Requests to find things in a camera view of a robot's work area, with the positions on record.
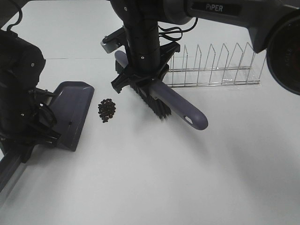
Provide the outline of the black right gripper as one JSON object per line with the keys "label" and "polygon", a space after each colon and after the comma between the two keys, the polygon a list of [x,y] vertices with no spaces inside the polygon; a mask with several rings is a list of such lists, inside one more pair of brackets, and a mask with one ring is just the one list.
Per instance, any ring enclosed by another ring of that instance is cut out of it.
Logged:
{"label": "black right gripper", "polygon": [[145,86],[152,80],[162,79],[163,73],[169,68],[168,61],[179,51],[180,45],[177,42],[159,46],[148,54],[137,54],[130,49],[127,53],[116,51],[115,60],[121,66],[121,71],[111,82],[113,89],[120,93],[125,86],[133,84]]}

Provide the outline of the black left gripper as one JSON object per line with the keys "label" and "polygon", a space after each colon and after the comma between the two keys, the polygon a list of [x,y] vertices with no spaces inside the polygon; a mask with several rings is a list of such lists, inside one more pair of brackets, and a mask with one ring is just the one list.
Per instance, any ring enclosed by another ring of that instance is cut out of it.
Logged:
{"label": "black left gripper", "polygon": [[54,131],[58,121],[49,105],[48,98],[56,95],[48,90],[31,89],[27,91],[30,104],[29,115],[20,115],[19,119],[25,124],[25,129],[17,135],[17,143],[21,145],[21,162],[26,163],[37,145],[55,147],[59,143],[61,134]]}

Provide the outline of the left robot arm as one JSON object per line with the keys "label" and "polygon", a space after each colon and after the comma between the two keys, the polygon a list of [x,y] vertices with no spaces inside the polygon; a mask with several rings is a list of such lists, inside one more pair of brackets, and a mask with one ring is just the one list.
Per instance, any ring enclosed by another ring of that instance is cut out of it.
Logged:
{"label": "left robot arm", "polygon": [[0,32],[0,188],[4,189],[36,145],[56,146],[57,119],[41,99],[55,94],[37,88],[45,67],[41,50],[12,31]]}

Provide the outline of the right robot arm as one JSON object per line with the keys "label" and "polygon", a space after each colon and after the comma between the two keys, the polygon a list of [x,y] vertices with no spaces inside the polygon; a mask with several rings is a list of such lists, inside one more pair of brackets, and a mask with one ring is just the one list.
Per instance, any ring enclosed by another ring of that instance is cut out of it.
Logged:
{"label": "right robot arm", "polygon": [[142,73],[159,66],[159,38],[183,33],[179,25],[192,18],[231,24],[248,30],[254,52],[266,51],[275,81],[300,92],[300,3],[297,0],[112,0],[123,27],[103,39],[107,52],[120,46]]}

